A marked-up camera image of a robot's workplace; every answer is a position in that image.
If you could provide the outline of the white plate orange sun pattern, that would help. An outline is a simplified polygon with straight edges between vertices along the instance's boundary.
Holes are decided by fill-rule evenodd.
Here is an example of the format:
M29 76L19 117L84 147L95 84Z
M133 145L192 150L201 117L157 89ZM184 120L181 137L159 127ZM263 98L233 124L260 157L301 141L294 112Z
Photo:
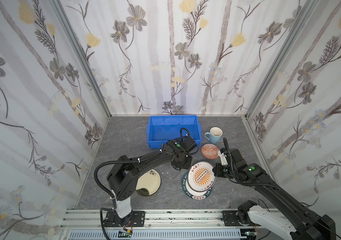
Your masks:
M214 166L206 161L200 161L194 164L187 175L190 188L196 192L209 190L216 181L213 168Z

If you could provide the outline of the white plate green rim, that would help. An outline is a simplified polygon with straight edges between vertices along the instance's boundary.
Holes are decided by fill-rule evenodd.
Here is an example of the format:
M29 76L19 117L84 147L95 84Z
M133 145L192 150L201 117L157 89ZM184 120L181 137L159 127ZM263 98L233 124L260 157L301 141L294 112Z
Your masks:
M210 187L208 190L204 192L196 192L190 187L188 183L188 175L189 175L189 172L186 172L186 174L184 175L182 179L182 190L184 191L186 196L196 201L207 199L211 195L213 187Z

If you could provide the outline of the cream yellow plate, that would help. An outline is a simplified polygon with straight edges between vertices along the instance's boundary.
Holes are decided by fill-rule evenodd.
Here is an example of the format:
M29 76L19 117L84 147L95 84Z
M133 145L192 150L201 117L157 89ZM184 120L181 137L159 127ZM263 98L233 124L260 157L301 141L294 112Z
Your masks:
M150 170L138 178L136 192L143 197L149 197L158 191L160 184L159 173L156 170Z

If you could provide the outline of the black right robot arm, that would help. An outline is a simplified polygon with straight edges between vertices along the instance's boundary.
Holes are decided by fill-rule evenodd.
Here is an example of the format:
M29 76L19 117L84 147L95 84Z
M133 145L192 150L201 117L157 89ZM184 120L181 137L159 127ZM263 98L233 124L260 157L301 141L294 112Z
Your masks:
M284 240L335 240L336 224L328 216L320 216L310 210L280 187L267 172L257 164L247 164L237 149L222 148L221 159L213 168L219 178L233 180L236 184L253 188L263 195L283 214L279 217L256 202L246 201L238 207L235 220L248 226L262 226Z

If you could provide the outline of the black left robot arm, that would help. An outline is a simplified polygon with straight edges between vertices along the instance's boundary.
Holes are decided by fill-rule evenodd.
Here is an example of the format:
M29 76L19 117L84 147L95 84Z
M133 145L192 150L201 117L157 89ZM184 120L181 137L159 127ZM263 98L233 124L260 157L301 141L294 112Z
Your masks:
M192 164L192 150L197 143L190 137L170 140L158 150L136 158L121 156L107 176L109 188L113 194L114 207L120 219L132 215L130 197L134 194L138 179L166 163L178 171L188 169Z

